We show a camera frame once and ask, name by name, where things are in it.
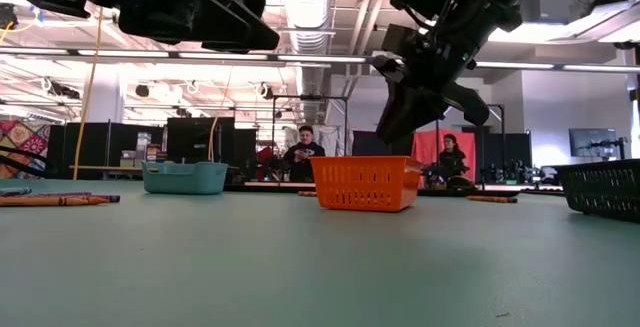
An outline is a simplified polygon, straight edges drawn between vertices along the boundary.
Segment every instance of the red curtain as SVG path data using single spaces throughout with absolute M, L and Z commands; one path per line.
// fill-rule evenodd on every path
M 467 167 L 470 168 L 465 177 L 475 180 L 476 176 L 476 140 L 473 133 L 464 133 L 440 129 L 440 152 L 444 150 L 444 136 L 452 134 L 456 137 L 458 147 L 467 156 Z M 413 137 L 413 150 L 411 156 L 423 164 L 430 165 L 437 159 L 436 131 L 416 132 Z

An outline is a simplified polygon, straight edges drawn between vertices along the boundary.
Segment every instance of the colorful tapestry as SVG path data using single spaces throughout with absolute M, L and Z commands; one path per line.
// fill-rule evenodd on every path
M 51 127 L 45 124 L 32 124 L 18 120 L 0 121 L 0 146 L 17 148 L 46 157 L 50 130 Z M 0 155 L 8 156 L 14 161 L 32 168 L 39 170 L 44 169 L 42 161 L 23 156 L 21 154 L 0 151 Z M 38 177 L 18 171 L 13 167 L 0 164 L 0 179 L 10 178 L 33 179 Z

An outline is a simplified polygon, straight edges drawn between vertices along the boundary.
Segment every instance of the hair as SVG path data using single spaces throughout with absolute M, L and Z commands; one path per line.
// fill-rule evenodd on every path
M 311 127 L 311 126 L 302 126 L 302 127 L 298 128 L 298 132 L 304 132 L 304 131 L 311 132 L 311 134 L 313 134 L 313 127 Z
M 460 148 L 458 147 L 458 139 L 456 138 L 456 136 L 452 135 L 452 134 L 446 134 L 444 135 L 443 140 L 445 139 L 450 139 L 451 142 L 453 142 L 453 151 L 454 152 L 458 152 L 460 151 Z

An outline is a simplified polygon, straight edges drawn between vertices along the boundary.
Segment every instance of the black hoodie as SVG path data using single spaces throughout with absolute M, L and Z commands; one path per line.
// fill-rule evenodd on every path
M 289 148 L 287 153 L 284 154 L 284 159 L 291 165 L 291 174 L 289 180 L 291 182 L 313 182 L 313 169 L 311 168 L 311 160 L 308 158 L 299 162 L 296 162 L 296 151 L 303 150 L 309 157 L 324 157 L 324 148 L 315 142 L 311 142 L 308 145 L 302 144 L 302 142 Z

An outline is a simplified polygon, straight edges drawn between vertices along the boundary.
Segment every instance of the black shirt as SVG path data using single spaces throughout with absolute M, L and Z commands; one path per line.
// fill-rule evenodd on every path
M 284 159 L 291 165 L 291 173 L 289 174 L 289 180 L 291 182 L 313 182 L 313 168 L 311 168 L 311 160 L 305 159 L 296 162 L 297 150 L 302 150 L 307 153 L 309 157 L 324 157 L 324 148 L 315 142 L 311 142 L 308 145 L 302 144 L 302 142 L 289 148 L 287 153 L 284 154 Z
M 451 152 L 442 151 L 440 152 L 440 166 L 449 170 L 452 176 L 460 176 L 464 171 L 464 163 L 462 160 L 467 158 L 464 152 L 460 150 L 454 150 Z

